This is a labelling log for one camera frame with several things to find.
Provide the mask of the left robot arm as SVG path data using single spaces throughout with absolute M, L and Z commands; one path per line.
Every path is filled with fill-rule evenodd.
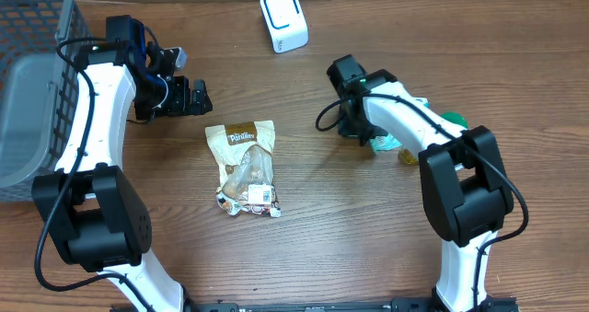
M 133 311 L 192 311 L 187 289 L 152 249 L 150 214 L 122 170 L 126 123 L 200 116 L 212 110 L 206 85 L 182 74 L 180 47 L 163 48 L 153 31 L 128 15 L 109 17 L 102 38 L 76 40 L 65 62 L 76 73 L 73 125 L 53 173 L 33 180 L 43 220 L 40 243 L 51 241 L 87 282 L 111 281 Z

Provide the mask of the light green snack packet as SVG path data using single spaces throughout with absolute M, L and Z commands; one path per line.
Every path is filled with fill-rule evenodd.
M 386 136 L 377 136 L 370 140 L 370 145 L 374 152 L 388 152 L 401 147 L 401 142 L 391 134 Z

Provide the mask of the green lid white jar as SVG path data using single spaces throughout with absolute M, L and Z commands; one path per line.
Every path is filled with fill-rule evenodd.
M 463 127 L 464 129 L 468 128 L 468 121 L 461 114 L 459 114 L 457 112 L 453 112 L 453 111 L 446 112 L 446 113 L 443 113 L 441 115 L 441 117 L 447 121 L 450 121 L 454 124 L 457 124 L 457 125 Z

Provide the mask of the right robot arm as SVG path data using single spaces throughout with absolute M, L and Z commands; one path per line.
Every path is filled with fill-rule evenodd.
M 442 240 L 440 276 L 428 297 L 395 297 L 392 311 L 516 311 L 513 298 L 485 289 L 491 245 L 514 208 L 513 184 L 493 133 L 467 129 L 434 113 L 398 79 L 372 74 L 348 54 L 327 70 L 338 94 L 339 135 L 360 144 L 391 135 L 416 157 L 422 204 Z

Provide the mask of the brown Pantree pouch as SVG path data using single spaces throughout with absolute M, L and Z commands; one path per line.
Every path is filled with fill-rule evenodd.
M 273 121 L 209 126 L 205 135 L 219 167 L 220 192 L 246 200 L 249 185 L 273 184 Z

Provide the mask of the clear bottle with silver cap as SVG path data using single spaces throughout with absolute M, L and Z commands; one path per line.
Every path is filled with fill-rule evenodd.
M 418 165 L 419 159 L 414 156 L 408 149 L 400 148 L 398 151 L 398 159 L 405 165 Z

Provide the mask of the brown white wrapper packet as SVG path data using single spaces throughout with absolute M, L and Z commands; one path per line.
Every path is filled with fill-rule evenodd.
M 238 197 L 231 198 L 219 191 L 216 196 L 217 204 L 229 215 L 240 213 L 256 214 L 278 218 L 282 211 L 276 197 L 275 187 L 267 184 L 250 184 L 246 191 Z

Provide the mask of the small green tissue packet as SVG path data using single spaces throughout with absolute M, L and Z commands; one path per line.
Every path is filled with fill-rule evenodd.
M 429 107 L 429 100 L 427 98 L 415 98 L 417 102 L 420 102 L 425 108 Z

